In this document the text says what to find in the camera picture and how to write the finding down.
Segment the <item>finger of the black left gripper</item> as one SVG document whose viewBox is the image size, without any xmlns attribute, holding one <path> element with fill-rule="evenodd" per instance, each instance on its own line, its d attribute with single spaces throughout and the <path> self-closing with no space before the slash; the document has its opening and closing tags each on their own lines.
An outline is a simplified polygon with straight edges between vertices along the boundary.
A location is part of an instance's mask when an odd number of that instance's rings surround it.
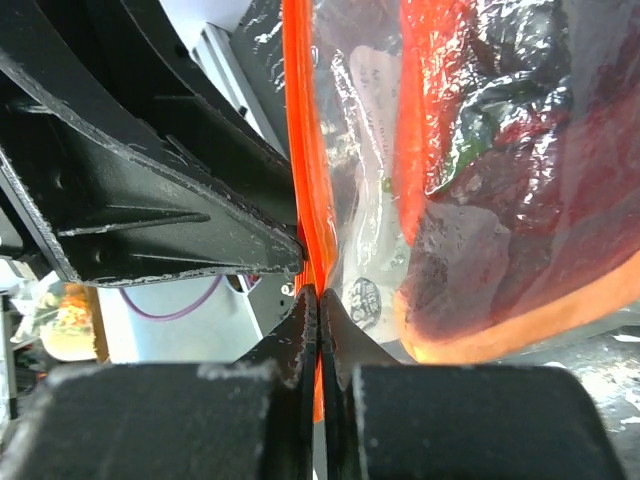
<svg viewBox="0 0 640 480">
<path fill-rule="evenodd" d="M 125 287 L 296 274 L 289 162 L 157 1 L 1 5 L 1 255 Z"/>
</svg>

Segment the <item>clear zip top bag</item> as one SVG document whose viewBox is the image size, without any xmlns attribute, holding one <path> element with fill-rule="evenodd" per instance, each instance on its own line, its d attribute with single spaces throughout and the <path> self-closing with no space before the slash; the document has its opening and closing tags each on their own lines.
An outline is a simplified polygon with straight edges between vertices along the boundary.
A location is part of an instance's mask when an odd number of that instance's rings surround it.
<svg viewBox="0 0 640 480">
<path fill-rule="evenodd" d="M 422 364 L 639 297 L 635 1 L 256 1 L 285 97 L 298 283 Z"/>
</svg>

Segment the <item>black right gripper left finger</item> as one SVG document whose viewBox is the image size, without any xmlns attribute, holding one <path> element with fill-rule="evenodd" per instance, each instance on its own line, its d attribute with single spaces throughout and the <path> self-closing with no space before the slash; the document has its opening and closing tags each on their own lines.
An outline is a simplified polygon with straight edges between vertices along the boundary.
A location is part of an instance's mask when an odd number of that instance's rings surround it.
<svg viewBox="0 0 640 480">
<path fill-rule="evenodd" d="M 312 477 L 318 298 L 304 286 L 232 370 L 232 477 Z"/>
</svg>

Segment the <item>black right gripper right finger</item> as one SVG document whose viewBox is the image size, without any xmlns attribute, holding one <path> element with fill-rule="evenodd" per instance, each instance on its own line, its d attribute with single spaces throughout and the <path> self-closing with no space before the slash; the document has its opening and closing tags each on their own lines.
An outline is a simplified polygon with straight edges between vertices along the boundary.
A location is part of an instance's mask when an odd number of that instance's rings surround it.
<svg viewBox="0 0 640 480">
<path fill-rule="evenodd" d="M 398 361 L 355 325 L 332 289 L 319 300 L 319 347 L 328 477 L 362 479 L 352 373 L 360 365 Z"/>
</svg>

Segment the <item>green fake lettuce leaf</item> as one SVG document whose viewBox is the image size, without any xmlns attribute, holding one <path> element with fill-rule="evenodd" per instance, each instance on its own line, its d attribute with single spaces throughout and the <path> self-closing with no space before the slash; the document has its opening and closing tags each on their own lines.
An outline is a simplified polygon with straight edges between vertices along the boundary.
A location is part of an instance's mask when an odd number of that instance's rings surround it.
<svg viewBox="0 0 640 480">
<path fill-rule="evenodd" d="M 441 168 L 442 184 L 497 145 L 497 136 L 516 120 L 535 112 L 548 93 L 526 72 L 489 80 L 462 102 L 453 122 L 449 152 Z"/>
</svg>

